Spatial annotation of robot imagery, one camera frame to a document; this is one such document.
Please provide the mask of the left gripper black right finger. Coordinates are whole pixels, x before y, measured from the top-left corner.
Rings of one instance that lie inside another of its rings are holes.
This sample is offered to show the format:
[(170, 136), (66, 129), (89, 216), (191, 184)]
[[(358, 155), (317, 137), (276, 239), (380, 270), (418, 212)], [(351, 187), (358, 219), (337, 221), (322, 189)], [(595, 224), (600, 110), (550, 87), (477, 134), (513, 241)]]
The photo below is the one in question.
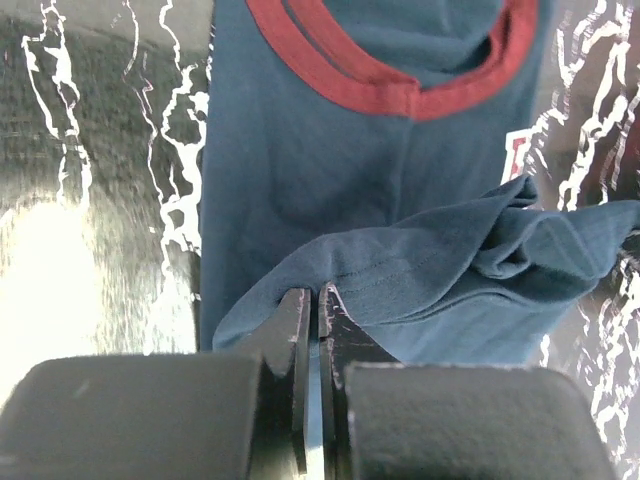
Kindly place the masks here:
[(396, 364), (398, 360), (354, 322), (332, 283), (320, 292), (318, 322), (324, 473), (329, 480), (349, 479), (346, 368), (353, 362)]

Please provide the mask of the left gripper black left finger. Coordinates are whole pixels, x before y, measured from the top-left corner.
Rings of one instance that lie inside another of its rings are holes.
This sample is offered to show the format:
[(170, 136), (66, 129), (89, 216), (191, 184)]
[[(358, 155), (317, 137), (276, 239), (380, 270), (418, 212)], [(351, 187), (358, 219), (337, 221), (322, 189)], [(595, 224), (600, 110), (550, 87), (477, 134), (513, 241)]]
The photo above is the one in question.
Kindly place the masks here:
[(251, 473), (307, 471), (311, 292), (291, 289), (275, 312), (233, 347), (261, 360)]

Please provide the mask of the navy tank top red trim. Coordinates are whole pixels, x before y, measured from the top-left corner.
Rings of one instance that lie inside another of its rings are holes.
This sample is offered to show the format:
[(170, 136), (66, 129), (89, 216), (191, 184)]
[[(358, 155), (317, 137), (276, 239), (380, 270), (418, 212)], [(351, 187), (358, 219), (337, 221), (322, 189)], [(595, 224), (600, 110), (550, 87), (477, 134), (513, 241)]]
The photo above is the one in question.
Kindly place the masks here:
[(202, 167), (199, 346), (337, 287), (407, 363), (524, 362), (612, 269), (635, 200), (536, 208), (503, 180), (547, 1), (220, 1)]

